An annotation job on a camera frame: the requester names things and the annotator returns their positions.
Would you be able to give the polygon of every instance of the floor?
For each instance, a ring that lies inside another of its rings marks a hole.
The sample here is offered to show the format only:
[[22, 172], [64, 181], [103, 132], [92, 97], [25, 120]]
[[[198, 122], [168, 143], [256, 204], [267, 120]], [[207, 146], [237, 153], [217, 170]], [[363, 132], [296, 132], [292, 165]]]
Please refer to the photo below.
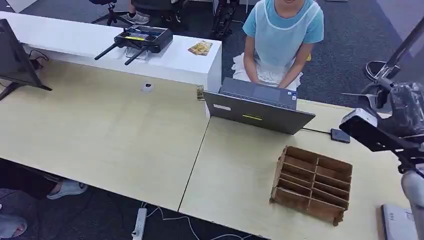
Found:
[[0, 0], [0, 11], [13, 13], [13, 9], [6, 0]]
[[[4, 11], [4, 0], [0, 0], [0, 11]], [[325, 16], [325, 40], [314, 48], [312, 61], [303, 71], [298, 89], [302, 99], [355, 106], [355, 98], [340, 93], [358, 93], [368, 83], [362, 67], [372, 60], [387, 60], [397, 46], [408, 35], [424, 12], [420, 0], [407, 0], [406, 7], [399, 7], [397, 0], [349, 0], [329, 2], [317, 0]], [[120, 0], [116, 10], [126, 10], [126, 1]], [[189, 30], [175, 34], [207, 38], [212, 26], [212, 5], [207, 2], [190, 2], [186, 10]], [[38, 0], [22, 13], [42, 17], [89, 23], [104, 15], [104, 6], [94, 5], [88, 0]], [[235, 19], [246, 19], [245, 6], [239, 6]], [[222, 75], [230, 77], [233, 57], [244, 47], [245, 35], [241, 23], [231, 26], [233, 34], [223, 42]], [[415, 47], [402, 59], [399, 81], [414, 81], [417, 76], [424, 82], [422, 60], [424, 50]], [[0, 190], [0, 199], [9, 190]], [[142, 204], [127, 197], [91, 188], [79, 196], [59, 200], [36, 201], [25, 193], [16, 192], [0, 200], [2, 213], [24, 216], [29, 221], [28, 231], [18, 240], [124, 240], [131, 239], [131, 231]], [[149, 205], [151, 213], [155, 206]], [[166, 218], [180, 216], [164, 210]], [[201, 240], [210, 240], [223, 234], [245, 237], [223, 226], [190, 218], [191, 224]], [[195, 240], [187, 219], [162, 221], [160, 212], [147, 219], [145, 240]], [[222, 240], [237, 240], [225, 236]]]

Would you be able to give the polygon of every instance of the desk seam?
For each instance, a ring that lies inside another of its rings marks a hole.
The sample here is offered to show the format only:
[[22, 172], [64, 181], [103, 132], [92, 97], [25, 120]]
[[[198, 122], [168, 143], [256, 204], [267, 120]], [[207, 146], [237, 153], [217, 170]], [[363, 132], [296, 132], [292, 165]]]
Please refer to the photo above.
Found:
[[180, 212], [181, 204], [183, 204], [184, 196], [186, 195], [187, 188], [189, 187], [190, 179], [192, 178], [193, 170], [195, 169], [196, 162], [199, 157], [200, 150], [202, 149], [203, 141], [205, 140], [206, 132], [208, 131], [209, 123], [211, 122], [211, 118], [207, 121], [206, 129], [204, 130], [203, 137], [201, 138], [200, 146], [198, 148], [196, 158], [194, 159], [193, 167], [191, 168], [190, 175], [188, 176], [187, 184], [185, 185], [184, 192], [182, 193], [181, 201], [179, 202], [177, 212]]

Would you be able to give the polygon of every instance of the cardboard organizer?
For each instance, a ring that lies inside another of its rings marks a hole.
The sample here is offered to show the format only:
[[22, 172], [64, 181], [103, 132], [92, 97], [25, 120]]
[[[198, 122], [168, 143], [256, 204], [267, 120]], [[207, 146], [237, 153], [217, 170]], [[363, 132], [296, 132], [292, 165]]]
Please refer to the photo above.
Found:
[[349, 207], [352, 165], [286, 146], [278, 158], [270, 202], [337, 226]]

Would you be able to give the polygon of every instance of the white slipper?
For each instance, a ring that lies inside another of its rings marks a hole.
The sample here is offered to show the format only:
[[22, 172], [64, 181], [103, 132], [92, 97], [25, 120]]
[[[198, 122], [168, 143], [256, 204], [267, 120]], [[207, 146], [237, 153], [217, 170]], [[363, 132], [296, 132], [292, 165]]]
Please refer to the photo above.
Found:
[[[21, 225], [23, 225], [23, 231], [13, 236]], [[0, 214], [0, 240], [20, 236], [27, 230], [27, 227], [27, 221], [22, 217]]]
[[88, 188], [89, 186], [87, 184], [69, 179], [64, 179], [60, 191], [56, 194], [47, 195], [47, 198], [50, 200], [55, 200], [66, 195], [79, 195], [87, 191]]

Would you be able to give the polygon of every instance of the gray laptop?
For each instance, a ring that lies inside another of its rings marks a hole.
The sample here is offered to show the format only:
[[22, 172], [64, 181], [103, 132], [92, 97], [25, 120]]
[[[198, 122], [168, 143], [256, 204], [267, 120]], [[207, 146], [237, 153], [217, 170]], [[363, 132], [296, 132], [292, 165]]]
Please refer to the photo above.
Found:
[[220, 94], [296, 110], [296, 91], [226, 77]]
[[315, 115], [297, 111], [296, 96], [293, 97], [296, 92], [287, 98], [287, 91], [226, 78], [219, 93], [203, 91], [203, 96], [211, 117], [294, 135]]

